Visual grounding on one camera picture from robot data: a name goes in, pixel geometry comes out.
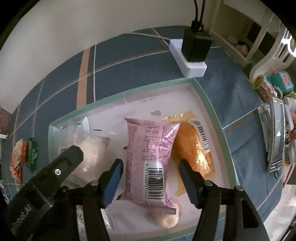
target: clear plastic bag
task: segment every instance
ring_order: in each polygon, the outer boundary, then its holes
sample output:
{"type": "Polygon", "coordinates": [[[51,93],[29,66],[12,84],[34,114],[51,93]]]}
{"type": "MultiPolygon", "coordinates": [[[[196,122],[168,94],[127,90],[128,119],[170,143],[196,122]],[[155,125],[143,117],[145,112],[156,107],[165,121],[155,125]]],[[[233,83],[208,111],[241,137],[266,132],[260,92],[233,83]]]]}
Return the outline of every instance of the clear plastic bag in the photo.
{"type": "Polygon", "coordinates": [[[110,143],[108,133],[90,131],[88,119],[68,125],[54,132],[55,153],[59,156],[70,146],[79,146],[83,151],[83,162],[62,183],[69,188],[84,187],[92,180],[97,180],[106,171],[104,154],[110,143]]]}
{"type": "MultiPolygon", "coordinates": [[[[112,229],[111,223],[109,221],[109,218],[107,217],[106,211],[104,209],[101,209],[102,217],[104,220],[104,224],[107,229],[112,229]]],[[[76,215],[78,220],[78,231],[80,236],[86,237],[85,232],[85,224],[84,224],[84,217],[83,217],[83,207],[82,206],[76,206],[76,215]]]]}

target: orange snack package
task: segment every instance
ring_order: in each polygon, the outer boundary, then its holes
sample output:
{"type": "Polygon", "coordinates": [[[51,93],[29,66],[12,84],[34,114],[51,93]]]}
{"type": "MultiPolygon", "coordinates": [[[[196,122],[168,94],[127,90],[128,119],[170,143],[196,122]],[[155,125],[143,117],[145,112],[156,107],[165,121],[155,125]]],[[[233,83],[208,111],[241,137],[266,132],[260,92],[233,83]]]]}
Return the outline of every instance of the orange snack package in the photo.
{"type": "MultiPolygon", "coordinates": [[[[170,123],[181,123],[173,143],[172,155],[179,163],[187,159],[194,171],[199,172],[206,180],[214,181],[215,166],[204,129],[191,110],[184,114],[168,117],[170,123]]],[[[178,171],[178,190],[176,196],[186,193],[183,181],[178,171]]]]}
{"type": "Polygon", "coordinates": [[[13,148],[11,159],[12,159],[12,166],[17,168],[19,165],[23,165],[26,163],[27,159],[27,152],[28,152],[28,143],[23,139],[20,139],[13,148]]]}

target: black charger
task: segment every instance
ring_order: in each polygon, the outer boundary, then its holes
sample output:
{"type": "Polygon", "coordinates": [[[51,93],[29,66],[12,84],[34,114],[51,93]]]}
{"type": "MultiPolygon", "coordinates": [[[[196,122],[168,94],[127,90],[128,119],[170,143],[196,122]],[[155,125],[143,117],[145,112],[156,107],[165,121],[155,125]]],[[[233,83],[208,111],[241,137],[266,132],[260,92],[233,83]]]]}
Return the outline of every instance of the black charger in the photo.
{"type": "Polygon", "coordinates": [[[210,34],[203,29],[202,18],[205,11],[205,0],[202,1],[202,11],[200,20],[198,17],[198,7],[196,0],[195,19],[191,23],[191,27],[186,27],[184,31],[181,52],[188,62],[204,62],[212,45],[213,39],[210,34]]]}

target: white wall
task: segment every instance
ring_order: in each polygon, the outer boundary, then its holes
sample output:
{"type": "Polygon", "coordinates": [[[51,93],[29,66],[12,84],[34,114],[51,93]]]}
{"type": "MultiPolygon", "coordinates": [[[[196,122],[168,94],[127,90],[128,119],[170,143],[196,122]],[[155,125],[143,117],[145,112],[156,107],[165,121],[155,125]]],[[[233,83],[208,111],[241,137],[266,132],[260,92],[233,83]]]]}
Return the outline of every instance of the white wall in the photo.
{"type": "Polygon", "coordinates": [[[235,36],[238,40],[242,40],[243,30],[249,18],[241,12],[221,3],[215,31],[227,39],[228,36],[235,36]]]}
{"type": "MultiPolygon", "coordinates": [[[[214,1],[206,3],[206,27],[214,1]]],[[[143,28],[190,25],[194,15],[193,0],[41,0],[0,51],[0,105],[12,113],[42,78],[96,43],[143,28]]]]}

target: blue gripper pad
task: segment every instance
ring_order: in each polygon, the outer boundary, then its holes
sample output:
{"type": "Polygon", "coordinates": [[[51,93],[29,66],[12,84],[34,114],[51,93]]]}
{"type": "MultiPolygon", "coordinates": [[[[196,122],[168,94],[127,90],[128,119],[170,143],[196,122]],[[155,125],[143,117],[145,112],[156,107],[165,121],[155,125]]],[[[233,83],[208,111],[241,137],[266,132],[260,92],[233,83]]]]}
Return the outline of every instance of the blue gripper pad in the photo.
{"type": "Polygon", "coordinates": [[[116,159],[109,171],[103,172],[99,178],[103,194],[102,205],[106,208],[112,201],[123,172],[123,162],[116,159]]]}
{"type": "Polygon", "coordinates": [[[197,207],[197,205],[198,205],[197,196],[199,194],[199,190],[194,185],[195,178],[193,178],[193,180],[192,180],[192,177],[194,177],[195,175],[198,175],[199,173],[193,171],[186,160],[180,161],[179,172],[180,172],[181,178],[183,180],[183,183],[184,183],[184,186],[185,186],[185,189],[188,194],[190,202],[197,207]]]}

